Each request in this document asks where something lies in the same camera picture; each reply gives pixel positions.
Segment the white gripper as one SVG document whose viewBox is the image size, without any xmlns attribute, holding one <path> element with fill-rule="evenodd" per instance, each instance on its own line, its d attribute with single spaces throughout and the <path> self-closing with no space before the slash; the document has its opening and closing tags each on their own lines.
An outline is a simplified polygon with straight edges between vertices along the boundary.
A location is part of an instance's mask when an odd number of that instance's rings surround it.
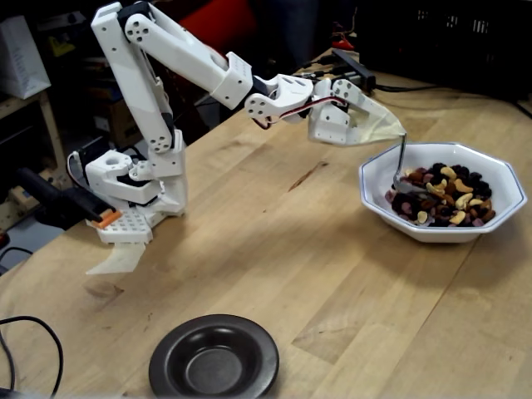
<svg viewBox="0 0 532 399">
<path fill-rule="evenodd" d="M 308 115 L 308 138 L 330 145 L 353 146 L 351 110 L 362 109 L 361 89 L 347 79 L 324 79 L 314 85 Z"/>
</svg>

